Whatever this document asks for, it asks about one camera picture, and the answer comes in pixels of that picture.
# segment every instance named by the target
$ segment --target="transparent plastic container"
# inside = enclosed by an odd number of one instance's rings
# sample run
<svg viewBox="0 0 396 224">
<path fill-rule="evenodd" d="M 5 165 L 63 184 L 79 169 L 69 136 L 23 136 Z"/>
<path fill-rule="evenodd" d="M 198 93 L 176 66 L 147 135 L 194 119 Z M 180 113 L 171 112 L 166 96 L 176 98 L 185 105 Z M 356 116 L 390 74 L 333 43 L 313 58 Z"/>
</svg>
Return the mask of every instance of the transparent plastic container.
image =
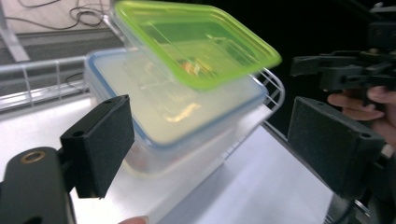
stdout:
<svg viewBox="0 0 396 224">
<path fill-rule="evenodd" d="M 267 89 L 245 76 L 211 91 L 192 89 L 167 78 L 144 53 L 112 49 L 88 55 L 85 76 L 104 101 L 128 94 L 134 118 L 136 164 L 159 172 L 233 125 L 266 99 Z"/>
<path fill-rule="evenodd" d="M 168 76 L 195 89 L 212 89 L 281 62 L 275 49 L 216 7 L 121 0 L 112 19 Z"/>
</svg>

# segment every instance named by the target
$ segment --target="metal wire rack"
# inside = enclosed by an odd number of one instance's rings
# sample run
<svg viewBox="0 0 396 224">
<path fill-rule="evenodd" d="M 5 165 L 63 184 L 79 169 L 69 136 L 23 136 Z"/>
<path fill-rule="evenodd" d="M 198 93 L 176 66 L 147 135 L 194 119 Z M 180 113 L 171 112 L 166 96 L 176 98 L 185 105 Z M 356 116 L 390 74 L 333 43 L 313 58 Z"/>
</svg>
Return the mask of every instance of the metal wire rack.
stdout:
<svg viewBox="0 0 396 224">
<path fill-rule="evenodd" d="M 78 56 L 0 66 L 0 113 L 88 93 L 84 61 Z"/>
<path fill-rule="evenodd" d="M 264 101 L 264 104 L 267 105 L 272 111 L 272 114 L 274 114 L 285 101 L 285 87 L 283 86 L 280 79 L 269 69 L 263 68 L 263 70 L 260 72 L 260 75 L 264 78 L 262 84 L 268 90 L 268 95 Z"/>
</svg>

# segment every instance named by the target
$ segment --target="screw hole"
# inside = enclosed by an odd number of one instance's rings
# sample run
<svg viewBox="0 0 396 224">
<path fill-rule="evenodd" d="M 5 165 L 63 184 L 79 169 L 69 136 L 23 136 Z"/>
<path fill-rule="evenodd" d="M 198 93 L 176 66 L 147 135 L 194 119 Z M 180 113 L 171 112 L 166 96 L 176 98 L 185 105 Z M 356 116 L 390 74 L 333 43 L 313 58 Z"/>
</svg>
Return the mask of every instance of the screw hole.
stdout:
<svg viewBox="0 0 396 224">
<path fill-rule="evenodd" d="M 368 133 L 361 133 L 361 136 L 365 137 L 365 138 L 370 138 L 371 137 L 371 135 L 368 134 Z"/>
<path fill-rule="evenodd" d="M 27 164 L 27 163 L 32 163 L 35 161 L 40 161 L 45 156 L 46 156 L 46 152 L 44 152 L 44 151 L 30 152 L 21 158 L 21 163 Z"/>
<path fill-rule="evenodd" d="M 84 134 L 83 131 L 75 132 L 75 133 L 73 133 L 73 137 L 80 137 L 80 136 L 82 136 L 83 134 Z"/>
</svg>

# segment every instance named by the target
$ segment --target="hand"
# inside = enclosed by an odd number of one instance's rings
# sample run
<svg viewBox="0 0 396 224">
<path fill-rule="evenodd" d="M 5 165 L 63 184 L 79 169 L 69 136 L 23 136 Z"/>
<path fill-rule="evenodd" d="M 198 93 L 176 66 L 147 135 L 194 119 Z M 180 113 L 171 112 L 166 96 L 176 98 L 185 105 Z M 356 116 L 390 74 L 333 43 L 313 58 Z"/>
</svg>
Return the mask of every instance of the hand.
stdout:
<svg viewBox="0 0 396 224">
<path fill-rule="evenodd" d="M 331 105 L 341 106 L 343 114 L 356 120 L 370 120 L 372 129 L 382 135 L 386 142 L 396 148 L 396 91 L 388 91 L 386 87 L 372 87 L 367 97 L 373 102 L 384 105 L 378 110 L 375 105 L 363 106 L 357 99 L 356 91 L 348 90 L 329 95 Z"/>
<path fill-rule="evenodd" d="M 119 224 L 149 224 L 149 220 L 147 217 L 131 217 Z"/>
</svg>

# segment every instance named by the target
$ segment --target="green lid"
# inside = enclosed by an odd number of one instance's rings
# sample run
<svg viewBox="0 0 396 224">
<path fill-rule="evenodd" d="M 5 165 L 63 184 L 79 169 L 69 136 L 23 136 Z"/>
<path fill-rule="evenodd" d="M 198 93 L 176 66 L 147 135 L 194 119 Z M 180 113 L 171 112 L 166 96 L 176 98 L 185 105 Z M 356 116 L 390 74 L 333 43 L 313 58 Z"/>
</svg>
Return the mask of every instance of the green lid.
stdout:
<svg viewBox="0 0 396 224">
<path fill-rule="evenodd" d="M 275 49 L 216 7 L 119 1 L 114 10 L 115 21 L 132 42 L 196 89 L 214 88 L 281 62 Z"/>
</svg>

